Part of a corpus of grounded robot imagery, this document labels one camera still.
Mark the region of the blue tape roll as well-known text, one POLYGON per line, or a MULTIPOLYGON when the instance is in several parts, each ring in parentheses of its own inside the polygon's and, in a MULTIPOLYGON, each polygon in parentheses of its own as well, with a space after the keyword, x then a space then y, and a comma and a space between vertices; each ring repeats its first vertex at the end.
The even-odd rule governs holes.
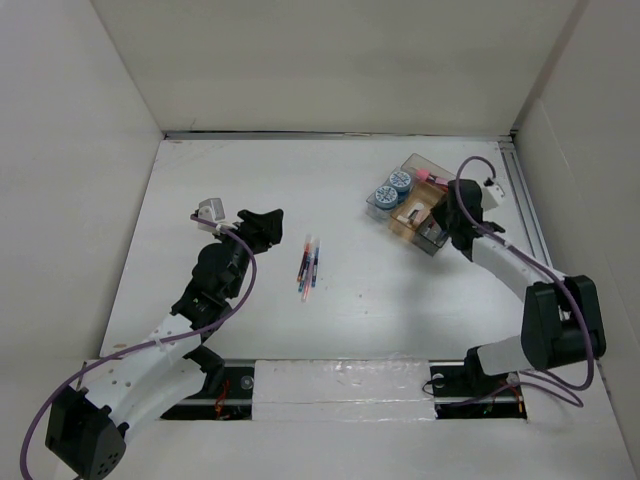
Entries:
POLYGON ((398 192, 391 185, 382 185, 374 192, 374 205, 380 210, 393 210, 397 206, 398 200, 398 192))
POLYGON ((398 198, 404 198, 412 189, 413 177, 406 171, 395 170, 389 175, 388 184, 396 190, 398 198))

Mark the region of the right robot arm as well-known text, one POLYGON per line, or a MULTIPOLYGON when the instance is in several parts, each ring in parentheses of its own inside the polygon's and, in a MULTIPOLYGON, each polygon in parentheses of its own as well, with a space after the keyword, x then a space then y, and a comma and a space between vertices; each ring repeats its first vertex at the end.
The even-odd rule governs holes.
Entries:
POLYGON ((607 348, 595 283, 547 267, 502 238, 503 228, 484 219, 502 191, 492 180, 459 179, 433 208, 436 224, 467 260, 500 280, 523 303, 518 335, 467 351, 456 380, 475 394, 486 393, 511 373, 550 370, 595 362, 607 348))

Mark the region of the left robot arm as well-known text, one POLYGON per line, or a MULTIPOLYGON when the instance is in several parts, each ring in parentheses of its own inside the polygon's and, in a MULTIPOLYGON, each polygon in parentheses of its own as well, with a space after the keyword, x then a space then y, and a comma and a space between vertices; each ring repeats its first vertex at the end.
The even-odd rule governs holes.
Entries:
POLYGON ((214 239, 178 299, 138 342, 87 366, 92 381, 66 382, 49 402, 45 445, 79 479, 107 478, 147 424, 222 387, 225 362, 206 342, 247 302, 258 255, 281 242, 284 212, 241 210, 231 224, 202 209, 191 218, 214 239))

